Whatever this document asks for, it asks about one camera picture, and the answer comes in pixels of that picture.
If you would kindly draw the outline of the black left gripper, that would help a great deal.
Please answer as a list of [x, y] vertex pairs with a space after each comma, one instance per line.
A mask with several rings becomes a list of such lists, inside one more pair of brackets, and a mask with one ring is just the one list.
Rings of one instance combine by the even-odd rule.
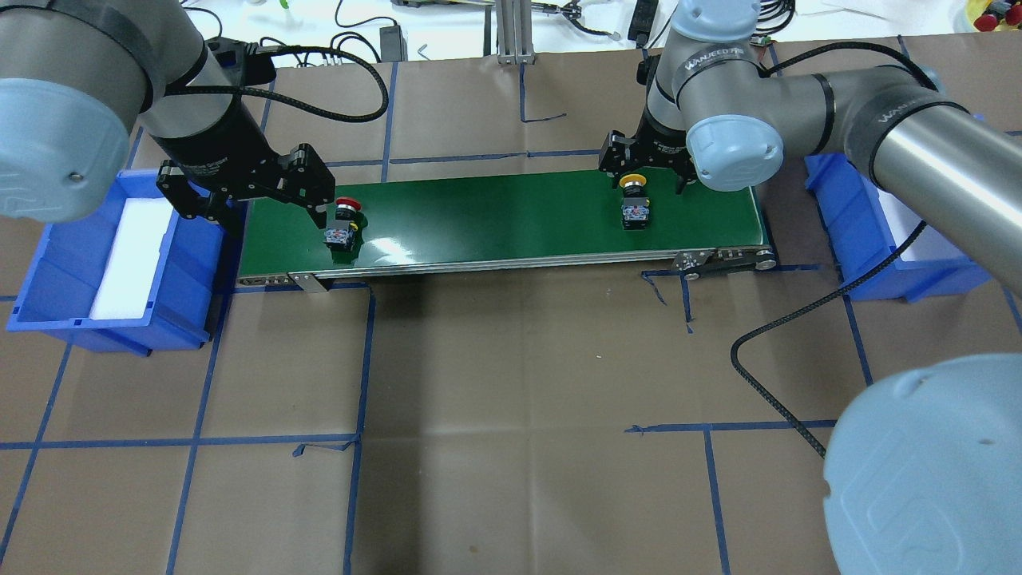
[[219, 225], [244, 235], [244, 219], [231, 200], [274, 199], [299, 206], [320, 230], [335, 201], [335, 175], [313, 146], [299, 143], [289, 154], [271, 149], [263, 136], [194, 136], [156, 139], [167, 153], [156, 174], [164, 198], [186, 220]]

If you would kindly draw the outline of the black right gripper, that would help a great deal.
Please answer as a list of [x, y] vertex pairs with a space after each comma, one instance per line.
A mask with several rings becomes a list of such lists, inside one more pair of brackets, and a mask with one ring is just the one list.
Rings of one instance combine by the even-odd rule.
[[599, 170], [620, 180], [641, 167], [671, 169], [676, 174], [675, 194], [683, 194], [688, 185], [699, 182], [686, 136], [685, 131], [664, 126], [645, 112], [634, 135], [609, 132], [600, 149]]

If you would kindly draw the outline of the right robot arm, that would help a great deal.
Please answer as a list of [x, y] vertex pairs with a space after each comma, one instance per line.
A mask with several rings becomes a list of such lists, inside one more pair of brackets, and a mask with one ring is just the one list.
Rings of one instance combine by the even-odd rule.
[[827, 535], [843, 574], [1018, 574], [1020, 356], [946, 360], [873, 383], [822, 443], [741, 364], [755, 336], [850, 295], [953, 294], [988, 272], [1020, 288], [1020, 142], [947, 98], [901, 52], [835, 42], [763, 68], [757, 1], [680, 1], [644, 61], [636, 134], [608, 135], [600, 169], [648, 222], [639, 167], [743, 192], [787, 156], [846, 284], [740, 336], [731, 365], [824, 462]]

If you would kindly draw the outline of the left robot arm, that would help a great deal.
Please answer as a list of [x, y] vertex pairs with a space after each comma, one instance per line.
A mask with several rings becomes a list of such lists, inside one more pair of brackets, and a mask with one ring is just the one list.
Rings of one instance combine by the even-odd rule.
[[275, 153], [241, 88], [276, 76], [256, 47], [207, 41], [174, 1], [4, 1], [4, 217], [79, 220], [105, 201], [142, 126], [179, 215], [242, 230], [234, 201], [295, 204], [324, 228], [335, 179], [310, 145]]

